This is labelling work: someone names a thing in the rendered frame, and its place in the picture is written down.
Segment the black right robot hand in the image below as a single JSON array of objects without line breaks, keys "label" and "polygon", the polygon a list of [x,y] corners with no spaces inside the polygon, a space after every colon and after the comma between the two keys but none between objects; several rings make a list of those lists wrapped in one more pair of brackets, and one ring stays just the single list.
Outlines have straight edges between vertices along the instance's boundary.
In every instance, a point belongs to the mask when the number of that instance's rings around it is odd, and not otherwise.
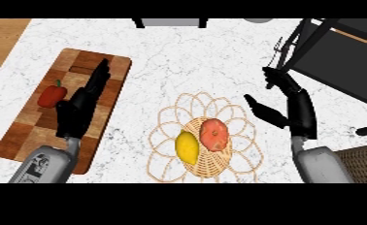
[{"label": "black right robot hand", "polygon": [[306,90],[299,86],[291,76],[281,70],[263,67],[262,71],[266,82],[280,88],[287,97],[289,116],[283,116],[277,110],[257,103],[250,94],[246,94],[244,98],[250,105],[253,115],[278,128],[289,126],[293,137],[315,140],[317,117]]}]

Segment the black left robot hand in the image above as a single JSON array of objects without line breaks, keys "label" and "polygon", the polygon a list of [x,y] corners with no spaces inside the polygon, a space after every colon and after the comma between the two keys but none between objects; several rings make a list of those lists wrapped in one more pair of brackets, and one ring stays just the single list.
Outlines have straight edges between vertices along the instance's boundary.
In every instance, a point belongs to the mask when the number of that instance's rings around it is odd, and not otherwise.
[{"label": "black left robot hand", "polygon": [[77,88],[68,101],[59,101],[56,104],[59,138],[83,137],[109,77],[109,61],[104,59],[86,85]]}]

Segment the woven wicker flower placemat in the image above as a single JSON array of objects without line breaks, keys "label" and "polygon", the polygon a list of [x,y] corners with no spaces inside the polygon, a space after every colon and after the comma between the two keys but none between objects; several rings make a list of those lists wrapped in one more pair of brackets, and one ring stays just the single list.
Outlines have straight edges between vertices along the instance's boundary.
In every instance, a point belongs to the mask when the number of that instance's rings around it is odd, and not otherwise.
[{"label": "woven wicker flower placemat", "polygon": [[[194,105],[189,105],[189,109],[185,109],[179,106],[179,101],[183,96],[191,97],[191,102],[198,101],[203,107],[203,115],[194,117],[192,110]],[[220,113],[229,109],[231,110],[231,118],[225,120],[223,124],[228,125],[234,120],[243,120],[244,125],[241,130],[228,136],[228,143],[223,149],[219,152],[212,152],[204,146],[200,146],[200,154],[198,161],[195,165],[189,163],[182,163],[185,172],[175,179],[166,179],[166,172],[170,163],[179,159],[178,155],[167,155],[160,152],[160,147],[167,143],[175,141],[173,137],[169,137],[164,130],[163,125],[176,124],[180,126],[183,132],[188,132],[194,135],[195,138],[200,137],[200,129],[203,127],[203,123],[209,120],[207,110],[209,108],[215,108],[215,116],[217,118]],[[182,124],[179,121],[179,117],[175,117],[172,121],[161,122],[158,121],[158,125],[154,128],[148,142],[152,149],[148,164],[146,164],[146,174],[148,176],[160,183],[176,182],[178,180],[185,181],[186,175],[192,174],[200,179],[213,178],[215,182],[219,182],[219,176],[225,170],[228,170],[240,182],[240,175],[252,175],[253,181],[257,181],[256,170],[263,162],[263,154],[256,143],[256,128],[253,123],[247,120],[247,113],[244,108],[240,105],[231,103],[231,101],[225,97],[213,98],[206,92],[200,92],[197,94],[182,93],[175,101],[175,105],[163,108],[160,113],[166,110],[173,110],[173,114],[178,114],[178,111],[182,110],[188,113],[191,120]],[[154,155],[167,159],[167,163],[164,165],[164,169],[161,172],[161,176],[155,177],[151,173],[151,163]],[[250,169],[247,171],[237,171],[231,166],[232,156],[240,155],[246,160]]]}]

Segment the yellow lemon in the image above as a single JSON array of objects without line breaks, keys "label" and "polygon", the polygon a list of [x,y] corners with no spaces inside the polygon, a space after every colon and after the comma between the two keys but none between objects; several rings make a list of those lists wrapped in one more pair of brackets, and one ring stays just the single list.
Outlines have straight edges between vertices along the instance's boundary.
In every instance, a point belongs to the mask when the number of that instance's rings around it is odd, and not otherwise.
[{"label": "yellow lemon", "polygon": [[175,139],[175,151],[179,159],[195,165],[200,155],[200,144],[197,138],[191,132],[180,131],[179,136]]}]

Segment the red bell pepper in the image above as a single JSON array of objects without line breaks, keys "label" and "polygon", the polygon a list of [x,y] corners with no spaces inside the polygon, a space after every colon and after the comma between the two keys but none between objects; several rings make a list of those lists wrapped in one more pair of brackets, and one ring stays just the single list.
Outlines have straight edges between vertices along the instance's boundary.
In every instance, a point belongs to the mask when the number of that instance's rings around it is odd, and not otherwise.
[{"label": "red bell pepper", "polygon": [[37,100],[37,105],[41,108],[53,109],[56,107],[58,102],[62,101],[67,97],[67,94],[68,89],[62,87],[61,81],[56,80],[56,84],[50,85],[41,92],[41,95]]}]

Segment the checkered wooden cutting board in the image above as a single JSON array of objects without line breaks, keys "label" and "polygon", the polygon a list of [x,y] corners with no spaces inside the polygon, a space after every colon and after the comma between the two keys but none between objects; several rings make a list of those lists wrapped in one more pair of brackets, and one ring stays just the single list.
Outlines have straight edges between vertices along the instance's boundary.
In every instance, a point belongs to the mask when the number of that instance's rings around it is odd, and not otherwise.
[{"label": "checkered wooden cutting board", "polygon": [[87,173],[130,70],[132,60],[123,56],[72,48],[65,48],[61,51],[0,139],[0,158],[22,162],[41,145],[49,145],[59,149],[67,148],[65,140],[56,137],[56,109],[40,107],[37,101],[44,89],[56,84],[56,80],[61,81],[62,87],[68,90],[68,95],[65,96],[68,100],[77,88],[87,83],[93,70],[104,59],[109,60],[111,78],[99,97],[89,130],[80,142],[78,160],[72,170],[75,175]]}]

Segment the orange-red tomato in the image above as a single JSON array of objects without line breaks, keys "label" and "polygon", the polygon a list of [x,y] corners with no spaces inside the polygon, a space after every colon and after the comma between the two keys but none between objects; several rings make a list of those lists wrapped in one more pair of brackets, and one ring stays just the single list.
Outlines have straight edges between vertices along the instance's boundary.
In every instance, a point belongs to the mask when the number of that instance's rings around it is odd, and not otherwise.
[{"label": "orange-red tomato", "polygon": [[225,123],[212,118],[201,124],[200,141],[212,152],[222,151],[228,144],[229,132]]}]

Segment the dark wicker basket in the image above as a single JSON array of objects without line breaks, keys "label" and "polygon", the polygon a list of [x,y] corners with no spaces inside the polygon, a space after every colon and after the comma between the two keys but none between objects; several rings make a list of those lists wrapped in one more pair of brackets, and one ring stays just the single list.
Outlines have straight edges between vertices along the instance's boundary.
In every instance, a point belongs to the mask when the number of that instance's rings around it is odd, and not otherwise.
[{"label": "dark wicker basket", "polygon": [[367,183],[367,145],[336,152],[357,183]]}]

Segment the grey appliance with black legs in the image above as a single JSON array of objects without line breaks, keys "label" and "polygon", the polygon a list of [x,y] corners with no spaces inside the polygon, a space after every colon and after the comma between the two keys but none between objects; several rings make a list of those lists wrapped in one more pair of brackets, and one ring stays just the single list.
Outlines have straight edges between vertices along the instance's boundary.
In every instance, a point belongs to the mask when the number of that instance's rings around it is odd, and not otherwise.
[{"label": "grey appliance with black legs", "polygon": [[194,26],[198,28],[207,27],[206,18],[133,18],[138,28],[146,26]]}]

